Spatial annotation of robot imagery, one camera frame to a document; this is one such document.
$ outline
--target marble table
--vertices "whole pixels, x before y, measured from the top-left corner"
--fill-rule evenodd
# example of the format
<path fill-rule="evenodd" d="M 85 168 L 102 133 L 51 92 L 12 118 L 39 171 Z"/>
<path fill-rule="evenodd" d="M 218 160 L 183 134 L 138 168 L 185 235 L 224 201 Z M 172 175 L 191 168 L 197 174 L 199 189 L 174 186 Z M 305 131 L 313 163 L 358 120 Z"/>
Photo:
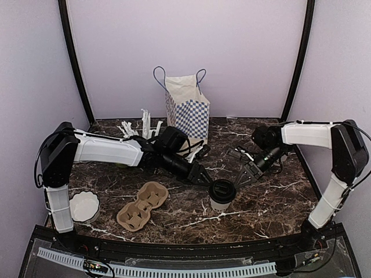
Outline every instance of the marble table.
<path fill-rule="evenodd" d="M 141 121 L 130 120 L 134 129 Z M 152 120 L 156 126 L 158 119 Z M 234 181 L 241 163 L 226 154 L 238 145 L 259 151 L 251 141 L 257 126 L 277 123 L 275 119 L 211 118 L 209 142 L 211 151 L 199 162 L 214 179 Z M 98 120 L 90 131 L 122 137 L 117 128 L 121 120 Z M 167 187 L 169 197 L 151 219 L 137 232 L 129 232 L 116 221 L 118 211 L 135 200 L 136 193 L 147 181 Z M 238 190 L 225 213 L 210 207 L 204 187 L 184 185 L 164 170 L 147 171 L 138 167 L 120 168 L 115 164 L 85 162 L 74 164 L 70 179 L 70 197 L 81 191 L 96 193 L 101 213 L 92 224 L 76 224 L 81 235 L 141 243 L 204 244 L 266 239 L 300 232 L 302 221 L 317 203 L 317 198 L 294 152 L 283 163 L 281 173 L 267 172 L 257 183 Z"/>

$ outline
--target white bowl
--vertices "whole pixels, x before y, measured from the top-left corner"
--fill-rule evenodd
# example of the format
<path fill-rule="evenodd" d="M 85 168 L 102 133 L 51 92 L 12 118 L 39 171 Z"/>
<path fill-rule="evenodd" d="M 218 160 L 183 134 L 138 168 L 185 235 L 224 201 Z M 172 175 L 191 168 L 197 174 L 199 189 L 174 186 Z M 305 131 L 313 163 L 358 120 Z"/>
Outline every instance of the white bowl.
<path fill-rule="evenodd" d="M 98 196 L 91 191 L 75 194 L 70 200 L 72 219 L 75 222 L 90 224 L 94 222 L 100 212 Z"/>

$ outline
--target bag handle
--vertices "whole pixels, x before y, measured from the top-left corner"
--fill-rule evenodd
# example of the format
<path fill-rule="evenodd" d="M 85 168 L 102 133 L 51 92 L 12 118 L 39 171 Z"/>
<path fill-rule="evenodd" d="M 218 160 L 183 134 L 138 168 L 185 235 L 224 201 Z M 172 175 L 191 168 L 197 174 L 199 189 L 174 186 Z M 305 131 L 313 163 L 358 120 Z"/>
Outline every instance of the bag handle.
<path fill-rule="evenodd" d="M 162 71 L 163 71 L 163 84 L 156 77 L 156 70 L 158 68 L 162 69 Z M 157 81 L 157 83 L 159 83 L 160 86 L 165 89 L 165 91 L 168 91 L 167 88 L 166 88 L 166 85 L 165 85 L 166 72 L 165 72 L 165 70 L 164 70 L 163 67 L 161 67 L 160 65 L 158 65 L 157 67 L 155 67 L 154 70 L 153 70 L 153 77 L 155 78 L 155 80 Z"/>
<path fill-rule="evenodd" d="M 205 73 L 203 74 L 202 78 L 200 80 L 198 80 L 198 74 L 201 72 L 201 71 L 204 71 Z M 197 87 L 200 89 L 199 85 L 201 83 L 201 81 L 203 80 L 203 78 L 205 77 L 206 75 L 206 70 L 203 68 L 203 69 L 200 69 L 197 73 L 196 73 L 196 81 L 197 81 Z"/>

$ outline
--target white wall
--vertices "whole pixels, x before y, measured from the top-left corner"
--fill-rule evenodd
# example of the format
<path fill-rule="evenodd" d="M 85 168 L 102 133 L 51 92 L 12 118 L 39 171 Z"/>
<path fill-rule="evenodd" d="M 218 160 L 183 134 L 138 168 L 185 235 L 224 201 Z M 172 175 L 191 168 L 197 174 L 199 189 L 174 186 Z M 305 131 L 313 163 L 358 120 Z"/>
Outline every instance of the white wall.
<path fill-rule="evenodd" d="M 212 116 L 280 117 L 306 1 L 68 1 L 96 118 L 165 116 L 157 65 L 169 76 L 206 68 Z"/>
<path fill-rule="evenodd" d="M 316 1 L 307 56 L 290 119 L 354 119 L 371 134 L 370 46 L 370 1 Z M 301 149 L 324 190 L 332 168 L 331 151 Z M 345 226 L 363 277 L 371 277 L 370 198 L 371 178 L 357 188 L 336 218 Z"/>
<path fill-rule="evenodd" d="M 32 176 L 37 150 L 60 122 L 88 121 L 56 0 L 1 1 L 0 63 L 0 276 L 13 278 L 46 217 Z"/>

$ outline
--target gift bag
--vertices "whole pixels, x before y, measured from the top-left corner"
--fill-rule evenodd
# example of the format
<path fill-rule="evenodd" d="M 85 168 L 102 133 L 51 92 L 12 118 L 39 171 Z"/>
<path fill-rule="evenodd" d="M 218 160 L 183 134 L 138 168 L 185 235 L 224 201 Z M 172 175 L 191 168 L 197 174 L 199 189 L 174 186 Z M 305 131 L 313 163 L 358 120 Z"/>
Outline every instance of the gift bag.
<path fill-rule="evenodd" d="M 164 83 L 156 77 L 156 70 L 163 71 Z M 162 67 L 153 70 L 156 81 L 165 89 L 168 126 L 174 126 L 188 135 L 191 145 L 203 140 L 208 142 L 210 102 L 202 94 L 200 83 L 206 75 L 201 69 L 195 75 L 168 77 Z"/>

